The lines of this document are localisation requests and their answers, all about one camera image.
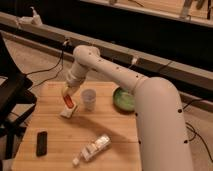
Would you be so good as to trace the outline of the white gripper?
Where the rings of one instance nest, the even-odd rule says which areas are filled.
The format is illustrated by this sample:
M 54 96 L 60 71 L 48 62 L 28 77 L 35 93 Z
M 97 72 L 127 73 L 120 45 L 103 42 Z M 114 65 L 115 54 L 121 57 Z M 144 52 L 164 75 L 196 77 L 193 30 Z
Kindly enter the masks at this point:
M 63 85 L 61 94 L 65 100 L 69 96 L 69 108 L 73 108 L 76 103 L 76 92 L 78 87 L 85 81 L 87 70 L 70 69 L 66 75 L 66 84 Z

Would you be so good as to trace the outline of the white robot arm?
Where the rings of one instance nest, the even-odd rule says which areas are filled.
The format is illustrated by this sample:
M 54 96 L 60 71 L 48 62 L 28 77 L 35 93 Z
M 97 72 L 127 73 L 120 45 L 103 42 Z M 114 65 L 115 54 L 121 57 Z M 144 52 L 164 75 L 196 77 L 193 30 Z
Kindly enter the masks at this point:
M 161 77 L 147 77 L 100 56 L 94 46 L 74 48 L 62 97 L 73 108 L 72 95 L 93 69 L 134 96 L 143 171 L 194 171 L 184 112 L 176 87 Z

